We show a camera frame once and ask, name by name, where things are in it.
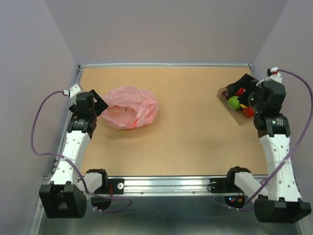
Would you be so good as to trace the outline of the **dark purple fruit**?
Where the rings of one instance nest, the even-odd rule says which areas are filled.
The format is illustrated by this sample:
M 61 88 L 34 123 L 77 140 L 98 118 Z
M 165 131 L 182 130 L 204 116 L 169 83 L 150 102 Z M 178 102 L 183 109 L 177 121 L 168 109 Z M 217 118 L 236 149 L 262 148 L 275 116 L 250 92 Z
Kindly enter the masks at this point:
M 224 90 L 222 92 L 222 95 L 228 100 L 229 99 L 229 95 L 228 95 L 228 90 Z

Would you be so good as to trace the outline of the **red apple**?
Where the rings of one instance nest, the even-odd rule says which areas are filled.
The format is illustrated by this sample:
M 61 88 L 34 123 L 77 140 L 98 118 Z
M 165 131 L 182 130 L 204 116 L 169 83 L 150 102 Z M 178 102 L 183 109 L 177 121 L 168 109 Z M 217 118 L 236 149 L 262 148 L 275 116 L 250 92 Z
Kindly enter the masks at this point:
M 254 116 L 254 111 L 250 107 L 242 109 L 242 112 L 243 112 L 244 116 L 247 118 L 251 118 Z

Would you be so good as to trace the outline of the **red pomegranate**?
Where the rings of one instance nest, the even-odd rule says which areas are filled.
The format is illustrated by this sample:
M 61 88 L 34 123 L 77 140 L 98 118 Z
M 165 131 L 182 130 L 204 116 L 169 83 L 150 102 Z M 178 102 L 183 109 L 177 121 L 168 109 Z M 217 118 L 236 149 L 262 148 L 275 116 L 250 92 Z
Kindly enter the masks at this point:
M 244 89 L 244 88 L 240 88 L 240 89 L 235 93 L 235 96 L 240 96 L 240 95 L 242 95 L 244 92 L 245 92 L 245 89 Z

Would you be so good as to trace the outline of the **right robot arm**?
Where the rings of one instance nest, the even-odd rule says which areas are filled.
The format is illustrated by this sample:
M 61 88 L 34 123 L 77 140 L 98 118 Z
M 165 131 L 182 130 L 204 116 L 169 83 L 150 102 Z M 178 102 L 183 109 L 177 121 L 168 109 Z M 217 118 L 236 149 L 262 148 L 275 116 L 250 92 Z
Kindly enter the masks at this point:
M 303 201 L 293 173 L 291 154 L 295 149 L 290 148 L 289 121 L 281 113 L 286 89 L 280 71 L 270 72 L 261 81 L 245 74 L 227 86 L 228 95 L 234 95 L 240 88 L 244 93 L 239 96 L 239 103 L 254 112 L 253 123 L 263 146 L 269 175 L 260 183 L 248 169 L 233 167 L 227 173 L 226 188 L 240 189 L 248 197 L 259 222 L 296 223 L 312 209 L 309 202 Z

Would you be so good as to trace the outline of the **green fruit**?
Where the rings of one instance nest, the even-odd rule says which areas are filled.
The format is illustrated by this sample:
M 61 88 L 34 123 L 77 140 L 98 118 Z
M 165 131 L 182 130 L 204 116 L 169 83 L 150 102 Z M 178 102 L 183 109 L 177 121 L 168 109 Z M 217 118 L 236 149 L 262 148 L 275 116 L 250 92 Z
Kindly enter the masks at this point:
M 228 106 L 233 110 L 239 110 L 241 108 L 237 96 L 232 96 L 227 101 Z

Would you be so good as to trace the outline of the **pink plastic bag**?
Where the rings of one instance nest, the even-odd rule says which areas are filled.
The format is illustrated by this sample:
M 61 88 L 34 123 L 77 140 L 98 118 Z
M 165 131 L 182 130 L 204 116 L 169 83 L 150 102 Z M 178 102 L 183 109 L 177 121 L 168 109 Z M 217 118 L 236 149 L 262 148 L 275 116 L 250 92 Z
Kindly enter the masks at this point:
M 135 86 L 121 86 L 103 100 L 108 108 L 100 117 L 115 129 L 135 129 L 151 124 L 157 116 L 158 102 L 152 92 Z

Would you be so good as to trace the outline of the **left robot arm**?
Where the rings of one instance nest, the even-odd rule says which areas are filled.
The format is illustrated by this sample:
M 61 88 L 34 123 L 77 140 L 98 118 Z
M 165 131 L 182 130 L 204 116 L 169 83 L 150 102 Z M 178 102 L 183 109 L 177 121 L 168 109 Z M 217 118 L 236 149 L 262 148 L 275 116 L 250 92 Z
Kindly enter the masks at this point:
M 82 160 L 96 129 L 97 117 L 108 107 L 95 90 L 80 92 L 69 108 L 72 113 L 66 132 L 66 143 L 56 171 L 48 184 L 39 189 L 39 196 L 48 218 L 82 218 L 88 198 L 109 187 L 104 169 L 79 171 Z

